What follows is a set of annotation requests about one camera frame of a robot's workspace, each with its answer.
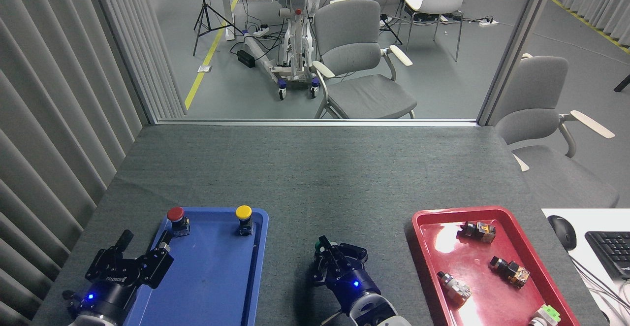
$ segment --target white robot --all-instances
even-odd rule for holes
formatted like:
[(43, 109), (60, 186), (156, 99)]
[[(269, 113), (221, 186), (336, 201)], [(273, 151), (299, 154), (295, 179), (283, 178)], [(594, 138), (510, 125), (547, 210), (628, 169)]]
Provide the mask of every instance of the white robot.
[(313, 79), (313, 35), (311, 23), (319, 8), (320, 0), (278, 0), (282, 8), (279, 15), (288, 23), (284, 43), (282, 65), (273, 64), (250, 34), (245, 34), (244, 42), (252, 51), (252, 56), (262, 65), (271, 79), (279, 86), (280, 99), (286, 97), (286, 81), (310, 82)]

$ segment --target chair seat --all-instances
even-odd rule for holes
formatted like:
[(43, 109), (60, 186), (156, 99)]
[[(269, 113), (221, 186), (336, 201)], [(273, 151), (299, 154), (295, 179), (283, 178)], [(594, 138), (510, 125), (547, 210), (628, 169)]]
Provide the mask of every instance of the chair seat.
[(541, 208), (614, 208), (619, 193), (591, 171), (546, 146), (527, 146), (513, 153), (529, 165), (527, 185)]
[(328, 85), (328, 101), (343, 118), (400, 118), (418, 102), (383, 75), (367, 75)]
[(415, 11), (420, 10), (420, 7), (422, 6), (422, 0), (405, 0), (405, 3), (407, 3), (409, 8)]

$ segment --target red tray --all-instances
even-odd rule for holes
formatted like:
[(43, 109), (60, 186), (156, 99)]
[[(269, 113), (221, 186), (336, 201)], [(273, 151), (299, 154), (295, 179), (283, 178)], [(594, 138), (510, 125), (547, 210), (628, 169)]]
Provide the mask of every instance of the red tray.
[[(494, 225), (497, 228), (495, 240), (489, 244), (459, 237), (457, 231), (464, 221)], [(488, 206), (419, 211), (413, 215), (412, 223), (431, 277), (428, 283), (437, 292), (449, 326), (526, 326), (542, 304), (549, 304), (560, 313), (559, 326), (580, 324), (506, 208)], [(495, 273), (490, 267), (493, 256), (515, 261), (529, 270), (531, 274), (523, 288), (515, 288)], [(439, 271), (451, 274), (471, 288), (472, 296), (461, 308), (445, 297), (437, 277)]]

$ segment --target yellow mushroom button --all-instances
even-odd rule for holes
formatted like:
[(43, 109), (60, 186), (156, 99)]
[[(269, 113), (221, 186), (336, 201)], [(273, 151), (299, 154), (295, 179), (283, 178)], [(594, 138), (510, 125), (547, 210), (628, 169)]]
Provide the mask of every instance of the yellow mushroom button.
[(250, 216), (252, 216), (252, 208), (250, 208), (249, 205), (241, 205), (240, 207), (236, 208), (237, 218), (245, 220), (249, 219)]

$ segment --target black power adapter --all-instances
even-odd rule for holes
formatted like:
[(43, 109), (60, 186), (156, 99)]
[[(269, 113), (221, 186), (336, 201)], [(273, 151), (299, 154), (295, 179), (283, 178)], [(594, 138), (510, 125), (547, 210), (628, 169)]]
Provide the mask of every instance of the black power adapter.
[(256, 59), (254, 59), (254, 57), (250, 55), (250, 53), (246, 52), (245, 50), (241, 49), (238, 52), (236, 52), (236, 57), (238, 57), (238, 61), (244, 63), (245, 66), (249, 68), (256, 66)]

